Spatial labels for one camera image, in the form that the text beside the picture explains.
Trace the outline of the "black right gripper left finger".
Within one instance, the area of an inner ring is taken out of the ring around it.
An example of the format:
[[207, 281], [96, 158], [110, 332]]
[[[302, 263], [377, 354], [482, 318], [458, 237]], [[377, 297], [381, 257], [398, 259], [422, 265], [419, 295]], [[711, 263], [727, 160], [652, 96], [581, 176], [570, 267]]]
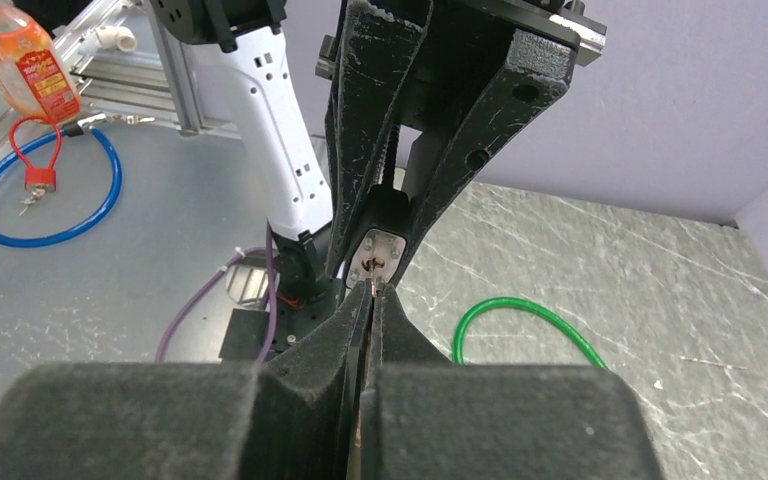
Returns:
[[0, 479], [343, 479], [374, 287], [270, 361], [53, 363], [0, 400]]

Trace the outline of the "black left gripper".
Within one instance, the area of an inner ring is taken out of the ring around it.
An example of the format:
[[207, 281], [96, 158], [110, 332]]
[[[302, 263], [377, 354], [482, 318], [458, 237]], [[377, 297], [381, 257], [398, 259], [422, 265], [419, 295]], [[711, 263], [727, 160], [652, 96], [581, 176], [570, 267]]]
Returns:
[[597, 60], [606, 25], [580, 1], [344, 1], [323, 40], [334, 216], [327, 270], [349, 265], [383, 196], [393, 125], [422, 130], [399, 282], [430, 228], [500, 150]]

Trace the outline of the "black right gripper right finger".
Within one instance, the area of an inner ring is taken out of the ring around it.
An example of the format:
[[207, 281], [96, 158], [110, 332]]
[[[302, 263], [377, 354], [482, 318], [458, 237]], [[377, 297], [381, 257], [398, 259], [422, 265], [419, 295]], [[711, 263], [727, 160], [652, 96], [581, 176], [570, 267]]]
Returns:
[[[358, 479], [659, 479], [635, 393], [571, 325], [497, 297], [459, 322], [450, 355], [407, 318], [395, 289], [370, 286], [354, 337]], [[535, 314], [581, 365], [467, 365], [471, 323], [496, 309]]]

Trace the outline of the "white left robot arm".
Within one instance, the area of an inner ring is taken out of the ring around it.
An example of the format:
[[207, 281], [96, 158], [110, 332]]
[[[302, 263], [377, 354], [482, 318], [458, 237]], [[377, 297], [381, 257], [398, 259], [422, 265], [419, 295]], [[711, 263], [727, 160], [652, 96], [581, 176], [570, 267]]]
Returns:
[[316, 73], [330, 83], [322, 170], [290, 75], [283, 1], [155, 1], [194, 77], [265, 184], [273, 293], [304, 308], [338, 285], [396, 284], [465, 187], [598, 59], [580, 1], [344, 1]]

